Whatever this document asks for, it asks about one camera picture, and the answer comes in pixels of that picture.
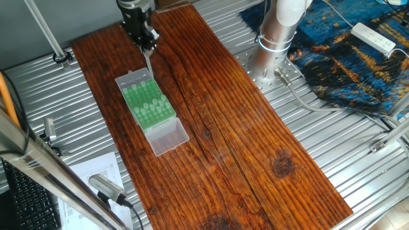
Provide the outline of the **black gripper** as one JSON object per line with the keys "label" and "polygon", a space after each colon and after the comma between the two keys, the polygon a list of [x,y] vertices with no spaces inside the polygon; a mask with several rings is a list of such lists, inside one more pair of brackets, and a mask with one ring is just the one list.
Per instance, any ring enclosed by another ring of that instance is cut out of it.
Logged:
{"label": "black gripper", "polygon": [[122,27],[131,36],[141,52],[148,52],[156,48],[160,35],[151,27],[151,7],[124,8],[120,6],[123,16]]}

